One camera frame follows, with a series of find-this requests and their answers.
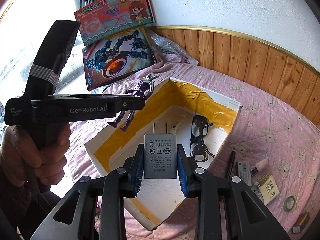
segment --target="purple action figure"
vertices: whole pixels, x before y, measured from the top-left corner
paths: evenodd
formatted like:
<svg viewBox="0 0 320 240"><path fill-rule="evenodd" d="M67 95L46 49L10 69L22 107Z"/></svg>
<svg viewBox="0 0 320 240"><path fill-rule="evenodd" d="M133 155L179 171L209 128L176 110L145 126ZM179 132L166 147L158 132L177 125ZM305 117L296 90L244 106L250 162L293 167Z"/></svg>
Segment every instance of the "purple action figure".
<svg viewBox="0 0 320 240"><path fill-rule="evenodd" d="M134 89L125 90L124 93L125 94L131 93L131 95L130 95L131 97L143 97L144 100L147 100L153 93L153 88L154 88L155 84L152 80L154 80L158 76L159 76L159 74L150 73L144 77L145 79L139 81L139 83L135 86ZM125 132L127 130L128 126L132 122L132 119L134 118L135 111L136 110L130 111L129 117L128 117L127 121L125 122L125 125L120 128L123 132ZM114 128L117 128L119 122L124 117L124 114L125 114L125 111L121 111L119 116L117 117L117 119L114 122L108 122L108 124L110 124Z"/></svg>

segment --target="screw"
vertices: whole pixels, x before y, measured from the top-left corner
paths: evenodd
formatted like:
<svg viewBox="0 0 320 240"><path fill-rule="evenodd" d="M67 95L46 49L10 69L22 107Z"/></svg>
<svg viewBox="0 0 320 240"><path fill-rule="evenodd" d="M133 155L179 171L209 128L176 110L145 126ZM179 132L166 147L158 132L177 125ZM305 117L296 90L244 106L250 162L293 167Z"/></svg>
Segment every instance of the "screw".
<svg viewBox="0 0 320 240"><path fill-rule="evenodd" d="M89 181L89 179L90 179L90 177L89 177L89 176L83 176L83 177L81 177L81 178L80 178L80 182L82 182L82 183L86 183L86 182L88 182L88 181Z"/></svg>
<svg viewBox="0 0 320 240"><path fill-rule="evenodd" d="M239 183L241 181L241 179L238 176L233 176L232 181L235 183Z"/></svg>
<svg viewBox="0 0 320 240"><path fill-rule="evenodd" d="M204 173L204 169L203 168L196 168L195 172L197 174L202 174L202 173Z"/></svg>
<svg viewBox="0 0 320 240"><path fill-rule="evenodd" d="M124 174L126 172L125 168L118 168L117 173L118 174Z"/></svg>

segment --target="gold trim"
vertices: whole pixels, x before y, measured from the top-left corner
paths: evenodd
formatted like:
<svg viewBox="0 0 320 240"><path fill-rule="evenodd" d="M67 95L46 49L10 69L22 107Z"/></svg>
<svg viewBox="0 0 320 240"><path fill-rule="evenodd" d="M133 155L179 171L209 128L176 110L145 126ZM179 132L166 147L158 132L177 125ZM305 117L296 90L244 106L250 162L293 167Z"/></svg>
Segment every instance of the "gold trim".
<svg viewBox="0 0 320 240"><path fill-rule="evenodd" d="M235 37L242 38L242 39L246 39L249 41L259 42L259 43L262 43L270 48L273 48L273 49L293 58L294 60L296 60L297 62L302 64L304 67L306 67L308 70L310 70L312 73L314 73L318 78L320 78L320 72L318 70L316 70L313 66L311 66L308 62L303 60L302 58L298 57L297 55L293 54L292 52L290 52L290 51L288 51L288 50L286 50L276 44L273 44L269 41L265 41L263 39L251 36L249 34L226 30L226 29L215 28L215 27L191 26L191 25L152 26L151 28L157 28L160 30L164 30L164 29L172 29L172 30L179 29L179 30L181 30L181 29L183 29L183 30L215 32L215 33L221 33L221 34L228 34L228 35L235 36Z"/></svg>

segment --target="window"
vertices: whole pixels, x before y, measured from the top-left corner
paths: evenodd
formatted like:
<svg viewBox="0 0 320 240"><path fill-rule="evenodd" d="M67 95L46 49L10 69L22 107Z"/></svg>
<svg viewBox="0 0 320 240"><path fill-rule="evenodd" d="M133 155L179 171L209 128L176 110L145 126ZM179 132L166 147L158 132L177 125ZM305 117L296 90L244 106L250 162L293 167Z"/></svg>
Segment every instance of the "window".
<svg viewBox="0 0 320 240"><path fill-rule="evenodd" d="M74 0L16 0L0 22L0 102L22 96L30 67L55 20L75 20ZM78 34L56 93L88 93Z"/></svg>

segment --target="wood paneling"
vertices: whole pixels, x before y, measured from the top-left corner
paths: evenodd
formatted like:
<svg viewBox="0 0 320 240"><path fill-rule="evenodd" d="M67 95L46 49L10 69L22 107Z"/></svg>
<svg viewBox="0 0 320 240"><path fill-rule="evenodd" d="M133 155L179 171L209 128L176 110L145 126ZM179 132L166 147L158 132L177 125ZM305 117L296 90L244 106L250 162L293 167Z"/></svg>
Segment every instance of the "wood paneling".
<svg viewBox="0 0 320 240"><path fill-rule="evenodd" d="M199 66L213 69L214 42L213 33L199 31Z"/></svg>
<svg viewBox="0 0 320 240"><path fill-rule="evenodd" d="M214 33L213 70L228 75L230 61L230 35Z"/></svg>
<svg viewBox="0 0 320 240"><path fill-rule="evenodd" d="M258 87L320 126L320 75L289 54L227 34L189 29L155 30L185 48L200 66Z"/></svg>
<svg viewBox="0 0 320 240"><path fill-rule="evenodd" d="M198 31L184 30L184 40L186 51L195 60L199 61L199 37Z"/></svg>
<svg viewBox="0 0 320 240"><path fill-rule="evenodd" d="M311 92L316 84L316 80L317 77L315 74L313 74L307 68L303 68L300 80L289 102L289 105L301 113L307 104L308 98L310 97Z"/></svg>
<svg viewBox="0 0 320 240"><path fill-rule="evenodd" d="M244 76L244 82L260 87L264 68L267 62L268 47L250 41L247 69Z"/></svg>
<svg viewBox="0 0 320 240"><path fill-rule="evenodd" d="M152 29L152 31L155 32L156 34L160 35L160 36L163 36L162 30L160 30L160 29Z"/></svg>
<svg viewBox="0 0 320 240"><path fill-rule="evenodd" d="M302 65L292 58L287 57L284 70L278 85L275 96L287 104L290 102L293 93L298 85L302 72Z"/></svg>
<svg viewBox="0 0 320 240"><path fill-rule="evenodd" d="M245 39L231 36L230 43L228 75L243 81L247 68L250 42Z"/></svg>
<svg viewBox="0 0 320 240"><path fill-rule="evenodd" d="M184 50L186 49L186 44L184 41L183 30L172 30L173 41L180 45Z"/></svg>
<svg viewBox="0 0 320 240"><path fill-rule="evenodd" d="M302 112L314 124L320 121L320 78L316 79L316 84L308 98Z"/></svg>
<svg viewBox="0 0 320 240"><path fill-rule="evenodd" d="M162 30L162 36L173 41L172 30Z"/></svg>
<svg viewBox="0 0 320 240"><path fill-rule="evenodd" d="M286 58L287 56L283 53L269 48L267 63L262 76L260 89L273 96L276 94Z"/></svg>

